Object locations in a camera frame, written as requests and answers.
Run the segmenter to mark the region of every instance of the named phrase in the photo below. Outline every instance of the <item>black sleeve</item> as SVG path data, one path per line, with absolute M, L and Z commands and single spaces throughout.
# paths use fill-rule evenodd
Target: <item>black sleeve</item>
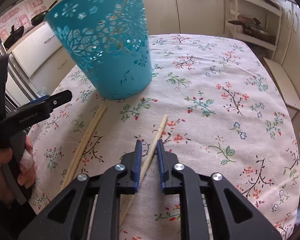
M 8 209 L 0 201 L 0 240 L 17 239 L 20 232 L 35 216 L 28 202 L 23 205 L 15 202 Z

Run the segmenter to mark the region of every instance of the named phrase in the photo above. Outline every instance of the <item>white shelf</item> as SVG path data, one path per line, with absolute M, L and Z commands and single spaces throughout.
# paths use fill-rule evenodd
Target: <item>white shelf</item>
M 252 37 L 252 36 L 249 36 L 249 35 L 246 35 L 246 34 L 243 34 L 243 33 L 236 32 L 235 30 L 233 30 L 231 28 L 228 28 L 228 29 L 231 32 L 231 34 L 233 35 L 233 37 L 237 40 L 251 42 L 253 44 L 259 45 L 263 48 L 266 48 L 266 49 L 269 49 L 269 50 L 272 50 L 272 51 L 276 51 L 276 49 L 277 49 L 277 47 L 274 46 L 273 44 L 270 44 L 268 42 L 259 40 L 255 37 Z
M 266 10 L 278 15 L 279 17 L 282 16 L 281 10 L 277 9 L 276 7 L 274 7 L 270 4 L 267 4 L 265 1 L 262 1 L 262 0 L 245 0 L 245 1 L 248 1 L 248 2 L 256 4 L 262 8 L 265 8 Z

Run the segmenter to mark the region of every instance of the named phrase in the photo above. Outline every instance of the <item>silver screw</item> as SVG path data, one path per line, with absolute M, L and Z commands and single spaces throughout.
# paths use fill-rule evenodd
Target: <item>silver screw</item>
M 88 178 L 87 174 L 80 174 L 78 175 L 78 181 L 85 181 Z
M 123 164 L 117 164 L 115 167 L 114 167 L 117 171 L 123 171 L 126 166 L 124 166 Z
M 182 163 L 177 163 L 173 167 L 177 171 L 182 171 L 185 168 L 185 166 Z
M 220 173 L 215 173 L 215 174 L 212 174 L 212 178 L 216 181 L 219 181 L 222 179 L 222 175 Z

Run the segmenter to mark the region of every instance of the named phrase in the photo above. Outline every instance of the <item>triangular cutout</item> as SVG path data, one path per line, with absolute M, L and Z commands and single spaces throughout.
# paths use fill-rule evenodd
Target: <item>triangular cutout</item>
M 229 189 L 224 190 L 234 221 L 239 224 L 252 218 L 252 212 Z
M 66 196 L 64 196 L 64 198 L 48 214 L 48 219 L 63 224 L 66 221 L 74 195 L 75 190 L 71 190 Z

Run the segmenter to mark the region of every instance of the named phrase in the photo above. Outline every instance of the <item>floral tablecloth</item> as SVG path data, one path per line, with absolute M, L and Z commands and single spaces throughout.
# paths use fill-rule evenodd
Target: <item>floral tablecloth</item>
M 85 129 L 105 101 L 108 109 L 76 175 L 103 173 L 137 139 L 145 157 L 168 114 L 165 149 L 198 173 L 224 174 L 286 239 L 297 213 L 299 155 L 288 111 L 266 70 L 237 40 L 171 34 L 150 36 L 149 42 L 152 81 L 131 98 L 104 100 L 77 66 L 57 87 L 55 93 L 71 90 L 72 101 L 29 133 L 37 172 L 30 200 L 35 212 L 58 194 Z M 180 239 L 179 198 L 162 194 L 156 158 L 120 239 Z

